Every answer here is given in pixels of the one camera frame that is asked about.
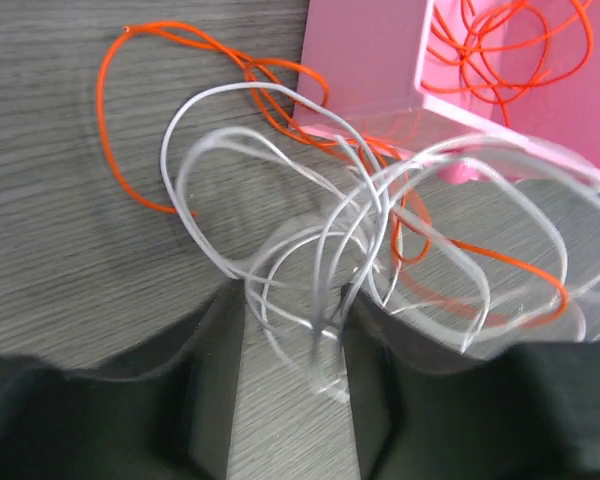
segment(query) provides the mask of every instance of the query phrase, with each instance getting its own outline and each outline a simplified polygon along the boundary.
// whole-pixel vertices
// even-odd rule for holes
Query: orange cord
[[[196,35],[203,41],[179,36],[175,33],[172,33],[168,29],[181,30],[181,31],[183,30],[185,32]],[[110,142],[109,134],[107,131],[106,112],[105,112],[104,92],[105,92],[107,73],[109,71],[111,62],[112,62],[113,58],[115,57],[115,55],[120,50],[120,48],[122,47],[122,45],[124,45],[131,38],[133,38],[134,36],[139,35],[139,34],[156,35],[156,36],[160,36],[160,37],[166,38],[168,40],[171,40],[175,43],[184,45],[184,46],[222,53],[222,54],[226,55],[227,57],[229,57],[241,70],[243,70],[245,81],[248,81],[248,82],[257,80],[256,74],[254,71],[258,71],[261,74],[263,74],[269,81],[271,81],[273,83],[277,83],[277,84],[282,84],[280,79],[269,68],[267,68],[268,66],[283,67],[283,68],[287,68],[290,70],[294,70],[298,73],[304,73],[304,74],[310,76],[313,80],[315,80],[322,87],[323,92],[324,92],[323,99],[322,99],[322,105],[324,106],[328,102],[329,85],[327,84],[325,79],[317,72],[315,72],[303,65],[300,65],[300,64],[297,64],[294,62],[290,62],[287,60],[276,59],[276,58],[253,58],[253,57],[250,57],[249,55],[247,55],[244,52],[227,47],[226,45],[215,40],[213,37],[211,37],[204,31],[200,30],[199,28],[196,28],[194,26],[191,26],[191,25],[188,25],[188,24],[182,23],[182,22],[162,21],[162,22],[147,23],[144,25],[125,27],[124,33],[111,45],[111,47],[109,48],[108,52],[106,53],[106,55],[102,61],[102,64],[100,66],[100,72],[98,74],[98,80],[97,80],[97,84],[96,84],[96,99],[95,99],[96,100],[96,114],[97,114],[97,118],[98,118],[98,127],[99,127],[100,139],[102,142],[104,155],[105,155],[106,160],[111,168],[111,171],[113,172],[114,177],[120,183],[122,188],[134,200],[136,200],[141,205],[144,205],[145,207],[148,207],[150,209],[153,209],[153,210],[156,210],[159,212],[176,213],[175,208],[173,208],[172,206],[162,205],[159,203],[155,203],[151,200],[148,200],[147,198],[142,196],[140,193],[138,193],[129,184],[129,182],[125,179],[124,175],[122,174],[120,168],[117,165],[115,155],[113,153],[113,149],[111,148],[111,142]],[[473,49],[473,47],[462,47],[462,48]],[[347,160],[347,157],[338,150],[337,142],[316,140],[316,139],[310,137],[308,134],[306,134],[302,130],[302,128],[296,123],[296,121],[285,112],[285,110],[282,108],[282,106],[272,97],[272,95],[269,92],[254,88],[251,91],[251,93],[253,95],[254,101],[256,102],[256,105],[261,110],[262,114],[265,116],[267,121],[280,133],[282,133],[283,135],[286,135],[287,137],[290,137],[300,143],[303,143],[306,145],[312,145],[312,146],[320,149],[321,151],[328,153],[329,155],[332,155],[339,159]],[[280,121],[278,121],[271,115],[271,112],[269,111],[267,104],[270,107],[272,107],[282,117],[282,121],[286,122],[286,125],[282,124]],[[390,145],[387,145],[387,144],[380,142],[378,140],[375,140],[375,139],[368,139],[367,142],[368,142],[369,146],[371,147],[371,149],[373,150],[373,152],[374,152],[375,156],[377,157],[378,161],[380,162],[380,164],[384,167],[386,167],[388,164],[387,164],[386,160],[383,158],[383,156],[379,153],[380,151],[383,151],[395,158],[400,158],[398,155],[398,152]],[[364,155],[361,155],[360,158],[362,159],[363,163],[365,164],[365,168],[367,168],[369,172],[372,172],[373,169],[372,169],[371,165],[368,163],[368,160],[364,157]],[[427,208],[424,205],[424,202],[422,202],[422,199],[419,197],[419,195],[414,190],[410,190],[410,191],[406,192],[404,197],[402,198],[401,205],[403,207],[406,207],[408,204],[411,204],[414,207],[414,209],[416,210],[416,213],[424,222],[431,225],[431,217],[429,215],[429,212],[427,211]],[[401,229],[405,226],[407,228],[411,229],[412,231],[414,231],[415,233],[417,233],[418,235],[421,235],[425,238],[425,245],[424,245],[422,251],[416,257],[413,257],[411,259],[404,258],[402,256],[402,254],[400,253],[399,249],[397,248],[398,236],[400,234]],[[430,238],[428,238],[423,232],[419,232],[413,226],[404,222],[402,219],[398,218],[395,215],[392,217],[392,233],[393,233],[393,254],[394,254],[394,260],[396,262],[402,262],[407,265],[414,265],[414,264],[420,262],[422,259],[424,259],[431,248],[432,242],[431,242]],[[556,277],[550,275],[549,273],[545,272],[544,270],[541,270],[533,265],[527,264],[527,263],[517,260],[515,258],[511,258],[511,257],[508,257],[501,253],[487,250],[482,247],[478,247],[478,246],[471,245],[468,243],[460,242],[457,240],[452,240],[452,242],[454,244],[456,244],[459,248],[462,248],[464,250],[474,252],[479,255],[489,257],[489,258],[493,258],[498,261],[507,263],[509,265],[512,265],[517,268],[526,270],[530,273],[533,273],[534,275],[546,280],[547,282],[549,282],[552,286],[554,286],[556,288],[556,290],[559,292],[560,297],[561,297],[560,305],[557,307],[557,309],[554,312],[544,315],[542,317],[539,317],[537,319],[534,319],[534,321],[533,321],[534,325],[549,323],[549,322],[557,319],[567,309],[568,292],[567,292],[565,286]],[[477,313],[477,309],[475,307],[472,307],[470,305],[465,305],[458,300],[449,299],[449,298],[443,297],[435,292],[431,292],[430,290],[418,285],[415,281],[410,279],[410,277],[408,277],[407,273],[404,270],[402,270],[401,273],[402,273],[403,279],[405,279],[405,281],[409,285],[411,285],[414,288],[414,290],[417,293],[419,293],[420,295],[424,296],[425,298],[435,298],[436,300],[442,300],[444,302],[442,305],[442,308],[444,308],[445,310],[448,310],[448,311],[451,311],[454,313],[458,313],[458,314],[466,316],[466,317],[473,316]],[[500,314],[491,314],[490,317],[488,317],[488,319],[490,319],[491,323],[493,323],[493,324],[502,324],[507,321],[507,317],[504,315],[500,315]]]
[[[434,6],[434,20],[435,23],[439,25],[440,29],[435,25],[434,22],[432,22],[431,33],[444,44],[453,48],[456,52],[457,59],[447,58],[432,47],[428,47],[427,51],[442,63],[449,66],[458,67],[460,69],[460,76],[462,77],[462,81],[466,86],[461,86],[458,88],[439,88],[425,81],[422,81],[422,86],[425,89],[438,94],[470,92],[476,98],[479,98],[485,103],[499,105],[500,109],[502,110],[504,124],[505,126],[510,127],[511,121],[507,110],[507,105],[509,103],[519,99],[522,95],[527,93],[532,88],[552,85],[556,82],[564,80],[565,78],[571,75],[574,75],[580,69],[582,69],[582,67],[591,57],[593,51],[593,29],[591,27],[591,23],[586,12],[586,9],[589,7],[593,0],[587,0],[585,3],[580,3],[579,0],[569,0],[575,8],[576,13],[553,30],[549,29],[549,22],[547,21],[546,17],[542,14],[542,12],[538,8],[529,5],[529,1],[530,0],[514,0],[510,3],[497,6],[495,8],[486,10],[480,13],[479,15],[476,15],[476,9],[473,4],[473,1],[461,0],[460,13],[462,17],[462,22],[467,31],[463,43],[458,42],[453,32],[449,28],[449,25],[446,23],[442,14],[440,13],[440,10],[438,9],[438,7]],[[475,17],[472,22],[469,21],[467,8],[470,14]],[[511,20],[515,15],[519,14],[524,10],[530,11],[540,20],[544,30],[544,33],[542,35],[514,45],[502,45],[500,47],[490,48],[484,47],[484,41],[491,32],[495,31],[497,28],[501,27],[506,22]],[[542,70],[544,68],[547,56],[549,54],[551,37],[563,31],[577,19],[579,19],[582,23],[582,27],[586,36],[587,45],[585,54],[580,60],[580,62],[578,62],[578,64],[571,70],[557,75],[553,78],[547,79],[546,77],[550,75],[551,70]],[[487,53],[509,52],[512,50],[518,50],[541,42],[543,43],[542,55],[538,60],[538,65],[536,66],[534,72],[531,74],[531,77],[529,78],[527,83],[518,84],[507,82],[506,80],[504,80],[498,74],[498,72],[493,67],[486,55]],[[479,54],[482,63],[484,64],[487,70],[486,72],[483,71],[483,69],[481,69],[472,59],[472,56],[476,53]],[[467,68],[469,67],[485,82],[484,84],[473,85],[471,83],[469,79],[469,74],[467,72]],[[482,94],[481,90],[484,89],[491,90],[493,92],[495,100],[492,100],[486,97],[484,94]],[[500,91],[501,89],[509,89],[514,91],[517,90],[517,92],[515,92],[508,98],[504,98],[503,94]]]

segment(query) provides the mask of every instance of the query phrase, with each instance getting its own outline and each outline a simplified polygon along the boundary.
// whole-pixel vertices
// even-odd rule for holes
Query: pink plastic container
[[[474,0],[478,13],[503,3],[508,2]],[[435,0],[435,4],[456,38],[464,40],[460,0]],[[543,12],[550,29],[575,13],[569,0],[533,0],[530,4]],[[436,44],[439,40],[430,35],[433,5],[434,0],[311,0],[302,63],[329,82],[327,107],[366,137],[396,147],[404,157],[456,135],[501,132],[521,149],[575,174],[587,168],[559,149],[529,142],[525,135],[530,135],[582,155],[598,169],[600,182],[600,0],[593,0],[587,8],[594,31],[593,54],[587,64],[575,75],[533,89],[510,103],[511,128],[504,126],[498,105],[471,93],[432,94],[421,86],[422,80],[445,88],[465,86],[458,68],[441,64],[426,51],[431,45],[441,53],[449,52],[448,46]],[[542,33],[537,17],[523,12],[491,34],[485,46],[516,44]],[[555,75],[573,68],[585,52],[585,40],[580,21],[553,36],[546,68]],[[526,82],[542,48],[539,42],[513,52],[490,53],[489,61],[503,78]],[[322,98],[319,85],[304,75],[298,81],[298,92],[318,102]],[[296,107],[294,117],[312,135],[333,138],[342,133],[324,117],[302,107]],[[512,179],[537,176],[537,172],[504,163],[499,168]],[[454,168],[445,177],[457,183],[478,178],[469,168]]]

